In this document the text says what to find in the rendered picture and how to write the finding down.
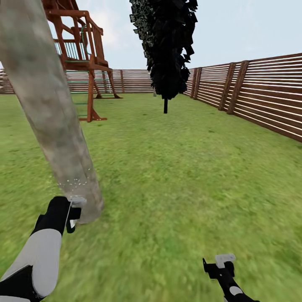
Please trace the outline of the pesticide atomizer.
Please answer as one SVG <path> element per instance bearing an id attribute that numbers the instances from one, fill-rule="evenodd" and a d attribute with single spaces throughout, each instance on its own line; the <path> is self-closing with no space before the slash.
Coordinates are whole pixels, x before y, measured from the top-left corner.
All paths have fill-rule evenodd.
<path id="1" fill-rule="evenodd" d="M 75 222 L 74 220 L 68 220 L 66 223 L 67 233 L 72 234 L 75 231 Z"/>

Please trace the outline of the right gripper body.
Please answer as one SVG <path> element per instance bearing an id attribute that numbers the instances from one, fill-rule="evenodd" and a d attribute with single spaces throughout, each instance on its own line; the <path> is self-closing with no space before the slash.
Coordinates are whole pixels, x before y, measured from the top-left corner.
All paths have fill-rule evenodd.
<path id="1" fill-rule="evenodd" d="M 224 262 L 225 268 L 219 268 L 216 263 L 215 264 L 208 264 L 208 272 L 209 277 L 211 279 L 218 279 L 219 283 L 223 276 L 230 276 L 234 278 L 234 267 L 232 262 Z"/>

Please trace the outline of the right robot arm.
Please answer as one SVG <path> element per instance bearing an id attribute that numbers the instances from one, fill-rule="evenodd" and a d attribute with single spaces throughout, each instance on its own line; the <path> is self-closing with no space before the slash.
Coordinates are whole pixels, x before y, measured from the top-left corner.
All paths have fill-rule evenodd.
<path id="1" fill-rule="evenodd" d="M 236 259 L 234 254 L 215 255 L 215 259 L 215 264 L 203 264 L 204 271 L 209 273 L 211 279 L 218 279 L 224 291 L 224 302 L 260 302 L 248 297 L 233 279 L 232 261 Z"/>

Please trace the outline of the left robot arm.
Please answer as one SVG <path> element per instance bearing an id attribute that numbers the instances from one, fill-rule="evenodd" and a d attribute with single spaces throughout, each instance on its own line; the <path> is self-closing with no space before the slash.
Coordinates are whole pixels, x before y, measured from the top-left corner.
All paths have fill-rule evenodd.
<path id="1" fill-rule="evenodd" d="M 0 302 L 41 302 L 57 285 L 62 234 L 68 220 L 77 220 L 84 197 L 56 196 L 39 215 L 32 235 L 0 279 Z"/>

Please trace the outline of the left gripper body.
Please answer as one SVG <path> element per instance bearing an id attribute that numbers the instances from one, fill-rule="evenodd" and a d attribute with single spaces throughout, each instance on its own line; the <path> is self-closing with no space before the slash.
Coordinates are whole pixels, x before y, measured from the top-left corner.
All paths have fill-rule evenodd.
<path id="1" fill-rule="evenodd" d="M 71 208 L 71 211 L 70 211 L 70 214 L 68 215 L 68 220 L 77 220 L 77 219 L 80 219 L 80 216 L 81 216 L 81 211 L 82 209 L 81 208 L 74 208 L 72 207 Z"/>

